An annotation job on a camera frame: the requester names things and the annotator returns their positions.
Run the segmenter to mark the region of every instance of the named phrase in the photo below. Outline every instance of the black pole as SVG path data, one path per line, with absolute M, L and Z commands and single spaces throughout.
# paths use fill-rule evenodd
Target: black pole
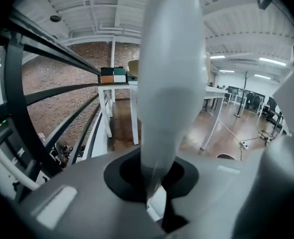
M 240 110 L 241 110 L 241 107 L 242 107 L 242 104 L 243 104 L 243 99 L 244 99 L 244 94 L 245 94 L 245 88 L 246 88 L 246 81 L 247 81 L 247 71 L 245 72 L 245 82 L 244 82 L 244 90 L 243 90 L 243 95 L 242 95 L 241 104 L 240 104 L 240 107 L 239 107 L 239 109 L 238 109 L 238 111 L 237 111 L 237 114 L 234 114 L 234 115 L 237 116 L 238 118 L 241 117 L 239 114 L 240 114 Z

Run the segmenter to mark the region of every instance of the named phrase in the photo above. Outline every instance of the white box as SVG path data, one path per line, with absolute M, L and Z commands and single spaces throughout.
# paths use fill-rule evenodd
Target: white box
M 114 75 L 113 82 L 126 82 L 126 76 L 125 75 Z

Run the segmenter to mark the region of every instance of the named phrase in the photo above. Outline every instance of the white ceiling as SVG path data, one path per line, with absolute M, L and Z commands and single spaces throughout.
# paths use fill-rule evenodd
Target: white ceiling
M 63 44 L 111 41 L 140 43 L 146 0 L 17 0 L 14 7 Z M 256 0 L 200 0 L 206 49 L 215 70 L 249 70 L 280 81 L 291 70 L 294 25 L 288 10 L 274 0 L 266 10 Z M 59 23 L 49 17 L 58 14 Z M 261 63 L 260 57 L 288 65 Z

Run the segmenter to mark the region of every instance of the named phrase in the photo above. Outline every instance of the orange box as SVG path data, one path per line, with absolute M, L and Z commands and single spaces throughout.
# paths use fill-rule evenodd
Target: orange box
M 101 77 L 101 83 L 113 83 L 113 75 L 103 75 Z

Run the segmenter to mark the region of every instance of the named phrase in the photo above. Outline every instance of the fluorescent light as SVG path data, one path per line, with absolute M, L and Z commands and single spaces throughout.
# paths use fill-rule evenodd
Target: fluorescent light
M 274 63 L 274 64 L 278 64 L 278 65 L 281 65 L 281 66 L 286 66 L 286 64 L 283 63 L 283 62 L 279 62 L 279 61 L 268 59 L 268 58 L 260 58 L 260 60 L 270 62 L 270 63 Z
M 212 56 L 211 59 L 215 59 L 215 58 L 225 58 L 225 56 Z
M 234 73 L 234 71 L 230 71 L 230 70 L 220 70 L 220 72 L 222 72 L 222 73 Z
M 258 74 L 255 74 L 254 76 L 256 76 L 256 77 L 260 77 L 260 78 L 264 78 L 264 79 L 268 79 L 268 80 L 271 79 L 270 77 L 266 77 L 266 76 L 258 75 Z

